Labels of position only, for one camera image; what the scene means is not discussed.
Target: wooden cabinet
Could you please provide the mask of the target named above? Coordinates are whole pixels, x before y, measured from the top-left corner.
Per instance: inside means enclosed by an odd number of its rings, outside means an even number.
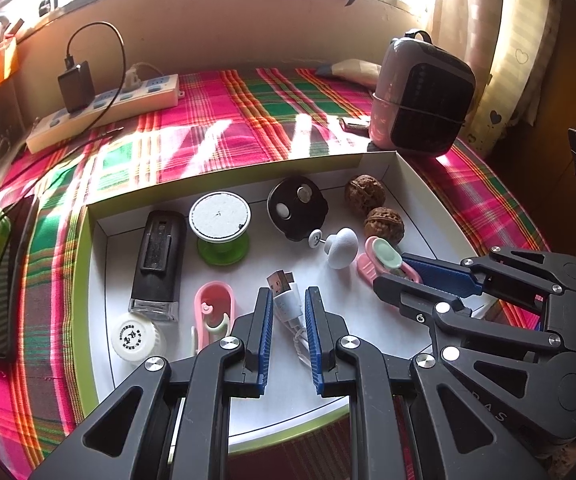
[[[576,128],[574,0],[562,0],[557,43],[535,125],[509,128],[487,162],[524,206],[551,250],[576,255],[576,179],[568,128]]]

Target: white usb cable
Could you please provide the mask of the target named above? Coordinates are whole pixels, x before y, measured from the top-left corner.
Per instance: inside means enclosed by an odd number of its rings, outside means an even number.
[[[310,352],[302,311],[302,299],[292,272],[278,270],[268,276],[268,285],[274,295],[274,316],[290,330],[299,360],[310,367]]]

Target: curtain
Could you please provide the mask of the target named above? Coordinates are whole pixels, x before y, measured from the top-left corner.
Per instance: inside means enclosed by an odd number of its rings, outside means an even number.
[[[508,125],[534,120],[552,55],[561,0],[434,0],[426,30],[433,42],[463,59],[476,78],[460,136],[486,157]]]

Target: walnut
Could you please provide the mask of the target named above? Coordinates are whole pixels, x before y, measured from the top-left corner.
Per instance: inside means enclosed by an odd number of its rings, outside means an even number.
[[[344,198],[354,213],[365,217],[370,210],[386,202],[386,190],[375,177],[360,175],[346,184]]]
[[[388,207],[376,207],[368,213],[364,222],[364,234],[366,238],[377,236],[396,245],[404,237],[404,222],[396,211]]]

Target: white tray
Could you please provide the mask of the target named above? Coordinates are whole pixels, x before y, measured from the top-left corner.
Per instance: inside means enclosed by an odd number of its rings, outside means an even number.
[[[382,159],[367,157],[367,162]],[[475,254],[452,217],[401,158],[393,155],[389,164],[366,164],[361,170],[351,173],[371,173],[382,178],[394,193],[387,194],[386,206],[398,211],[403,218],[406,234],[399,245],[402,252],[452,262]],[[348,179],[348,172],[334,171],[309,177],[321,187],[330,208],[322,228],[324,236],[350,227],[358,234],[362,252],[365,240],[362,220],[350,213],[343,199],[342,185]],[[430,344],[428,329],[405,319],[395,307],[382,303],[359,278],[354,263],[349,268],[333,270],[326,264],[322,246],[312,250],[306,240],[290,242],[273,226],[266,211],[265,197],[277,182],[272,180],[229,189],[243,196],[252,212],[248,228],[250,252],[242,262],[224,268],[209,267],[198,256],[196,237],[188,229],[179,324],[159,325],[168,345],[165,357],[174,361],[191,355],[193,298],[200,286],[210,280],[228,283],[235,293],[237,314],[245,314],[254,308],[259,287],[267,286],[266,277],[278,269],[293,272],[302,294],[308,286],[318,286],[326,309],[342,315],[351,333],[372,342],[383,352],[411,358],[427,348]],[[100,402],[135,368],[112,351],[108,329],[127,310],[146,216],[156,208],[178,210],[187,215],[196,198],[186,197],[98,222],[90,268],[88,322],[95,387]],[[105,304],[97,298],[105,298]],[[483,316],[493,302],[486,295],[464,301],[476,311],[477,317]],[[232,399],[230,450],[257,449],[292,438],[334,420],[347,410],[346,398],[322,399],[316,395],[310,369],[297,358],[290,333],[276,322],[265,395],[260,399]]]

